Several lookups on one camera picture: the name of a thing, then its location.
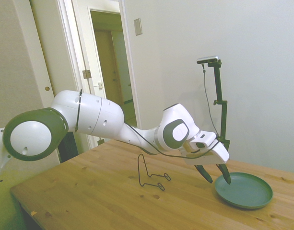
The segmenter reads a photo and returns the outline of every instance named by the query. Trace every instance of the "black wire stand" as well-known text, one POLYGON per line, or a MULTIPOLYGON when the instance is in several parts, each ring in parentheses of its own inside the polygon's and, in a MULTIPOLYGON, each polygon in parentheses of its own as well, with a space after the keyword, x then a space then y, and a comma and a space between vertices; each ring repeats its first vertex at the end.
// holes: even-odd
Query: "black wire stand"
POLYGON ((164 177, 164 178, 166 178, 168 181, 170 181, 171 178, 170 178, 170 176, 169 176, 168 174, 166 174, 166 173, 164 173, 164 175, 157 175, 157 174, 151 174, 151 175, 149 175, 149 173, 148 173, 148 169, 147 169, 147 165, 146 165, 146 161, 145 161, 145 157, 144 157, 144 155, 141 153, 141 154, 139 154, 139 156, 138 156, 138 158, 137 158, 137 165, 138 165, 138 179, 139 179, 139 184, 141 185, 141 187, 144 187, 145 185, 151 185, 151 186, 158 187, 158 188, 161 189, 162 191, 165 191, 165 188, 164 188, 164 186, 163 186, 161 183, 157 183, 157 185, 156 185, 156 184, 148 184, 148 183, 141 184, 141 173, 140 173, 140 170, 139 170, 139 157, 140 157, 140 156, 142 156, 142 158, 143 158, 143 163, 144 163, 144 165, 145 165, 145 168, 146 168, 146 172, 147 172, 148 177, 152 177, 152 176, 160 176, 160 177, 164 177))

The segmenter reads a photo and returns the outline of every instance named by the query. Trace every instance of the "wood grain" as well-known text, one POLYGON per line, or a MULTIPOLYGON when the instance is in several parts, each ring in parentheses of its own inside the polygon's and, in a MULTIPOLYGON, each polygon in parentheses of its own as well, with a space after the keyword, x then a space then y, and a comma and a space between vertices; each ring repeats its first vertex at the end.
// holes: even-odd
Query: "wood grain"
MULTIPOLYGON (((230 160, 230 172, 256 175, 270 184, 273 200, 244 210, 217 195, 214 184, 182 159, 144 154, 143 183, 161 182, 165 191, 138 182, 142 151, 109 141, 11 189, 33 219, 46 230, 294 230, 294 174, 230 160)), ((221 172, 205 169, 215 181, 221 172)))

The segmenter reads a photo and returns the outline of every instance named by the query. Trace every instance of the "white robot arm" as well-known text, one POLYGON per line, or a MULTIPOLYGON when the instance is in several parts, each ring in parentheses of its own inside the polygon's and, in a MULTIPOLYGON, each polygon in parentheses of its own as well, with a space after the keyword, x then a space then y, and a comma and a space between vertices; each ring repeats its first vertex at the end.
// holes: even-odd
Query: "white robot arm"
POLYGON ((116 103, 74 91, 60 92, 50 108, 20 114, 0 129, 0 172, 12 157, 36 161, 48 156, 68 131, 119 140, 151 155, 166 155, 167 151, 179 149, 179 157, 195 165, 209 182, 210 176, 202 164, 223 166, 220 169, 229 178, 224 165, 229 153, 214 133, 195 125, 181 104, 165 109, 158 127, 141 130, 124 123, 123 112, 116 103))

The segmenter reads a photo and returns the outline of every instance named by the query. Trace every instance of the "plate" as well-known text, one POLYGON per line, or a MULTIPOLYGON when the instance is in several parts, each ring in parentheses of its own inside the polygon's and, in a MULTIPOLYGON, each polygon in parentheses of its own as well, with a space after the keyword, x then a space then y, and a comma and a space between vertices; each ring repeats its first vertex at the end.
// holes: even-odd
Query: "plate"
POLYGON ((255 209, 266 206, 272 200, 272 189, 261 178, 243 172, 232 172, 230 176, 230 184, 222 175, 215 181, 216 192, 229 204, 255 209))

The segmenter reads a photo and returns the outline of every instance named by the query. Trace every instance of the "light switch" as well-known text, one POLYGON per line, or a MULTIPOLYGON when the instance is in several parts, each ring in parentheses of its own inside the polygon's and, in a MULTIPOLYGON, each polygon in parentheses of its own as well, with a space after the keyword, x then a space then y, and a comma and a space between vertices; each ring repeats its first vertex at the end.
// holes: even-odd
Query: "light switch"
POLYGON ((136 36, 141 35, 142 29, 141 29, 141 19, 140 18, 134 20, 134 27, 135 27, 136 36))

